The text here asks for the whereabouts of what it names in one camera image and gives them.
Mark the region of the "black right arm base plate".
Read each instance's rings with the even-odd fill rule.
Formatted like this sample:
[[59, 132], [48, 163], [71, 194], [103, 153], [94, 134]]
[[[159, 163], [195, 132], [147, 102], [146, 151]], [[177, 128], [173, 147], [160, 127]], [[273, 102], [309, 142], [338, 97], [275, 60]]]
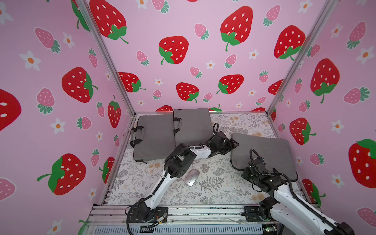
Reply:
[[247, 222], [268, 222], [272, 220], [270, 210], [265, 206], [246, 206], [241, 214]]

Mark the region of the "silver computer mouse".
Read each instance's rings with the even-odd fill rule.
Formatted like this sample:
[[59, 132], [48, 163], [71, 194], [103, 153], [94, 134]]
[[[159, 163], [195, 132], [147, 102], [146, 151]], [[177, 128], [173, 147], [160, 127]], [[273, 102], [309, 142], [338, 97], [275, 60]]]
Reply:
[[186, 184], [188, 187], [192, 187], [192, 186], [195, 184], [195, 182], [197, 181], [199, 175], [200, 175], [200, 172], [199, 172], [198, 170], [196, 170], [196, 169], [192, 169], [192, 170], [188, 173], [188, 175], [187, 175], [187, 177], [186, 177], [186, 179], [185, 179], [185, 184]]

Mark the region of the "grey laptop bag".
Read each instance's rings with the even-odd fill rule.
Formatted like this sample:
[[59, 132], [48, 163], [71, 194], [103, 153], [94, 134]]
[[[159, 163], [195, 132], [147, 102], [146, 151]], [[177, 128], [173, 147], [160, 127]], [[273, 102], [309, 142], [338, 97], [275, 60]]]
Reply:
[[256, 137], [240, 133], [233, 134], [233, 140], [239, 146], [231, 151], [232, 167], [243, 171], [251, 161], [250, 150], [254, 149], [265, 161], [265, 168], [285, 174], [293, 182], [298, 180], [293, 156], [288, 141], [281, 139]]
[[198, 146], [213, 136], [212, 121], [207, 108], [175, 109], [173, 121], [176, 147], [181, 143]]
[[175, 149], [173, 114], [141, 116], [131, 131], [133, 160], [165, 159]]

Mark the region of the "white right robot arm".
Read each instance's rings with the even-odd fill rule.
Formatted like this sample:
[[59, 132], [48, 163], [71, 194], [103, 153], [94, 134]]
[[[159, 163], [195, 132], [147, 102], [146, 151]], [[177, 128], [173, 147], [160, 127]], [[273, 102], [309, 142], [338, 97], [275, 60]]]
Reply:
[[276, 220], [297, 235], [353, 235], [354, 230], [345, 222], [338, 223], [325, 216], [297, 195], [292, 181], [283, 173], [268, 172], [264, 159], [250, 149], [249, 166], [243, 179], [269, 195], [260, 202], [258, 216]]

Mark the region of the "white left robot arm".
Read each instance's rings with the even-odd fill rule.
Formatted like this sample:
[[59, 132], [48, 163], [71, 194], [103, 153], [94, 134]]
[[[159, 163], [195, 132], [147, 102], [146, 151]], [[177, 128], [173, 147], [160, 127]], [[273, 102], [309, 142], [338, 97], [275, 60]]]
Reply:
[[194, 160], [208, 159], [215, 155], [225, 155], [239, 146], [234, 139], [218, 130], [219, 124], [213, 126], [213, 135], [203, 144], [188, 146], [179, 144], [165, 159], [162, 175], [151, 193], [140, 199], [126, 210], [126, 223], [152, 223], [158, 225], [166, 222], [168, 207], [160, 207], [160, 201], [174, 181], [186, 174]]

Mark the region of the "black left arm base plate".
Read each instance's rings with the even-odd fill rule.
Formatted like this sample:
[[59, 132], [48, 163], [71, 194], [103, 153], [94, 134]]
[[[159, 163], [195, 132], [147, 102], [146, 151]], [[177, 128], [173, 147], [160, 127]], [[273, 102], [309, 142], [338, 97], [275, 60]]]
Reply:
[[168, 207], [157, 207], [155, 209], [134, 207], [127, 213], [129, 223], [165, 223], [168, 217]]

